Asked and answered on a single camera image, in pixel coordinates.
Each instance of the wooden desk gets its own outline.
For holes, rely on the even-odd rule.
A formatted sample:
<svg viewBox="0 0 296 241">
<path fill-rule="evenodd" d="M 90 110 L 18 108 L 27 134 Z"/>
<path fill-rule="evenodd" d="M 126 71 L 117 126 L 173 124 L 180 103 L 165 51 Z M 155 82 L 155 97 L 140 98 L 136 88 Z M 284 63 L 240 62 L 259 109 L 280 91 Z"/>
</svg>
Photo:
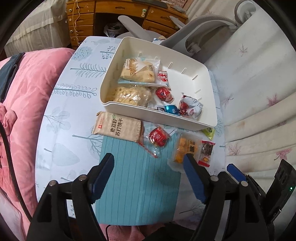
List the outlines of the wooden desk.
<svg viewBox="0 0 296 241">
<path fill-rule="evenodd" d="M 78 41 L 81 43 L 88 36 L 105 36 L 104 26 L 117 22 L 119 15 L 127 15 L 144 29 L 157 32 L 166 38 L 179 30 L 169 16 L 174 16 L 183 23 L 188 19 L 186 14 L 176 11 L 170 5 L 165 9 L 131 0 L 78 0 L 78 6 L 71 0 L 67 3 L 67 15 L 74 49 L 78 47 L 74 32 L 75 20 Z"/>
</svg>

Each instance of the blue gripper pad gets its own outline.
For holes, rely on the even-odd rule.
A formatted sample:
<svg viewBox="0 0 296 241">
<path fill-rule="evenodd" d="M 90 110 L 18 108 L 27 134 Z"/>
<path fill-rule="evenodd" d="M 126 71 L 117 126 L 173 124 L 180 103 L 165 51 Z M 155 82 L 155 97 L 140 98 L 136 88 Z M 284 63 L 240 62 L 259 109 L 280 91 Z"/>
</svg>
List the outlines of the blue gripper pad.
<svg viewBox="0 0 296 241">
<path fill-rule="evenodd" d="M 185 173 L 189 179 L 195 197 L 202 203 L 208 198 L 207 189 L 210 183 L 210 175 L 204 167 L 199 166 L 191 154 L 186 154 L 183 159 Z"/>
<path fill-rule="evenodd" d="M 94 166 L 88 173 L 88 189 L 92 203 L 101 198 L 105 186 L 114 168 L 114 156 L 106 153 L 98 166 Z"/>
<path fill-rule="evenodd" d="M 239 183 L 247 181 L 246 176 L 235 165 L 229 164 L 226 169 Z"/>
</svg>

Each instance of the blue striped mat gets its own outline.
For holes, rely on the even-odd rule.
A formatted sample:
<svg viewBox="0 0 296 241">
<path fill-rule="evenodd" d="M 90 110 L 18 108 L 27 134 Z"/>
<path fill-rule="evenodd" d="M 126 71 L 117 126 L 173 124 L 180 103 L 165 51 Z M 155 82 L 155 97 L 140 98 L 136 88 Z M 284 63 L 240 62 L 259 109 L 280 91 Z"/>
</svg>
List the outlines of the blue striped mat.
<svg viewBox="0 0 296 241">
<path fill-rule="evenodd" d="M 96 201 L 99 223 L 146 225 L 173 220 L 180 176 L 167 165 L 177 135 L 153 158 L 139 144 L 104 136 L 101 159 L 115 158 L 114 170 L 101 199 Z"/>
</svg>

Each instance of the white plastic storage box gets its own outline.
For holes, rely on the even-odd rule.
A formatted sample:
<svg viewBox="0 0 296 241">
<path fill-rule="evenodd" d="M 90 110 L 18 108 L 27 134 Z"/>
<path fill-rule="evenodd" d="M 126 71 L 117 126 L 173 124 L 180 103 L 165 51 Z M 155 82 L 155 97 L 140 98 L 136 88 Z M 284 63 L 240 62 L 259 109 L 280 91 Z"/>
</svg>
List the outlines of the white plastic storage box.
<svg viewBox="0 0 296 241">
<path fill-rule="evenodd" d="M 191 120 L 146 107 L 133 106 L 114 101 L 107 102 L 106 97 L 108 91 L 110 88 L 117 85 L 117 80 L 120 77 L 125 60 L 133 57 L 159 59 L 159 70 L 165 70 L 168 73 L 171 93 L 175 98 L 172 104 L 177 107 L 179 106 L 182 93 L 199 99 L 200 102 L 203 103 L 203 109 L 198 120 Z M 214 94 L 207 68 L 202 63 L 175 50 L 141 39 L 132 37 L 122 39 L 102 81 L 100 97 L 107 112 L 144 121 L 192 131 L 217 125 Z"/>
</svg>

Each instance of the pink comforter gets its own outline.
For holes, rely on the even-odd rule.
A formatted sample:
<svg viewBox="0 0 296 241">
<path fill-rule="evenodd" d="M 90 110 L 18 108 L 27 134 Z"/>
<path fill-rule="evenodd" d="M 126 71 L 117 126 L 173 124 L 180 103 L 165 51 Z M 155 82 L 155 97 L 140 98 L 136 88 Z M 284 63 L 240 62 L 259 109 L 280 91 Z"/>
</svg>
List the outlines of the pink comforter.
<svg viewBox="0 0 296 241">
<path fill-rule="evenodd" d="M 36 206 L 35 157 L 43 114 L 51 92 L 74 50 L 48 49 L 26 53 L 7 97 L 0 106 L 0 121 L 9 135 L 13 166 L 21 194 L 33 215 Z M 0 68 L 9 59 L 0 62 Z M 7 166 L 3 143 L 0 142 L 0 187 L 22 213 L 23 231 L 29 221 L 17 200 Z"/>
</svg>

